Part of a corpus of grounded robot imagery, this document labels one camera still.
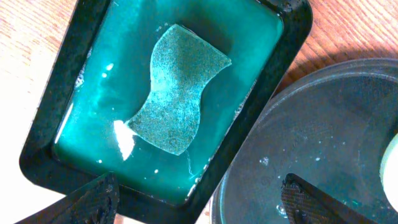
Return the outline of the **white plate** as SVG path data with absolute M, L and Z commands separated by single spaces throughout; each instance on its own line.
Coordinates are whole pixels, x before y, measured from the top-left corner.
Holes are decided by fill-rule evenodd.
M 383 191 L 391 207 L 397 211 L 397 172 L 398 172 L 398 137 L 395 135 L 384 152 L 382 157 L 379 176 Z

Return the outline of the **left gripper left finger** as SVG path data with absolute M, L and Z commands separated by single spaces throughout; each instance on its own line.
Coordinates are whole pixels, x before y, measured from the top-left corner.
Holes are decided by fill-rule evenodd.
M 17 224 L 113 224 L 118 202 L 119 184 L 108 172 Z

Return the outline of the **green sponge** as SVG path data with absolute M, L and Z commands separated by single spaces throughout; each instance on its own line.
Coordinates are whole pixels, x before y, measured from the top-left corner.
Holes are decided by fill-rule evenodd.
M 147 99 L 126 124 L 151 145 L 181 155 L 198 132 L 203 90 L 231 64 L 228 56 L 190 30 L 170 26 L 150 56 Z

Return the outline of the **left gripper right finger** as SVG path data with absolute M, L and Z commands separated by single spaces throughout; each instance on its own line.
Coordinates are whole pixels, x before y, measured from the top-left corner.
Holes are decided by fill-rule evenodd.
M 375 224 L 293 173 L 282 181 L 281 200 L 290 224 Z

